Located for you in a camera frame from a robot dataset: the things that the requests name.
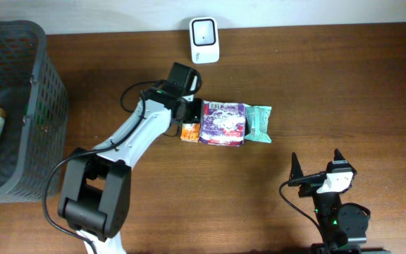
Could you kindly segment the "purple tissue pack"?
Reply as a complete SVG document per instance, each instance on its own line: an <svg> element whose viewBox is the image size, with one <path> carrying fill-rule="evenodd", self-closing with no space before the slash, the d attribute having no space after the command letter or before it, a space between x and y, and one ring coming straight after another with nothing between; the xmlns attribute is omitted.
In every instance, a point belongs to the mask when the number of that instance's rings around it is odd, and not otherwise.
<svg viewBox="0 0 406 254"><path fill-rule="evenodd" d="M246 105L203 101L199 141L208 145L238 147L244 143Z"/></svg>

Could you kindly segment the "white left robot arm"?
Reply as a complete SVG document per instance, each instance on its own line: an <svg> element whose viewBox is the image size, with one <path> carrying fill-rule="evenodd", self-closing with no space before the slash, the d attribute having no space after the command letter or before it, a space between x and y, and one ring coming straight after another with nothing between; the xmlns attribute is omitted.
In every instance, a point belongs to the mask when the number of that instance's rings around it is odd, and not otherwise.
<svg viewBox="0 0 406 254"><path fill-rule="evenodd" d="M65 169L58 214L65 234L88 253L124 253L120 230L128 215L132 172L147 148L172 124L197 123L202 86L193 68L174 63L167 79L147 81L129 118L91 150L76 148L54 170Z"/></svg>

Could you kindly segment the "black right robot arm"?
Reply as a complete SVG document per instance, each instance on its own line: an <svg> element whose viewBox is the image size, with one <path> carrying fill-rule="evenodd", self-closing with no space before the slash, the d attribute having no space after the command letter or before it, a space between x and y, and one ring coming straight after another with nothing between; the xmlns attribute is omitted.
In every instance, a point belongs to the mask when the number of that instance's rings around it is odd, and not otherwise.
<svg viewBox="0 0 406 254"><path fill-rule="evenodd" d="M281 198L294 210L308 218L321 235L321 243L313 243L311 253L388 253L383 248L362 247L367 242L367 229L371 212L357 203L343 203L340 195L352 187L357 170L341 152L334 150L333 159L326 170L316 174L304 175L295 153L291 157L289 179L279 187ZM292 204L283 194L283 187L297 186L300 198L311 198L315 217Z"/></svg>

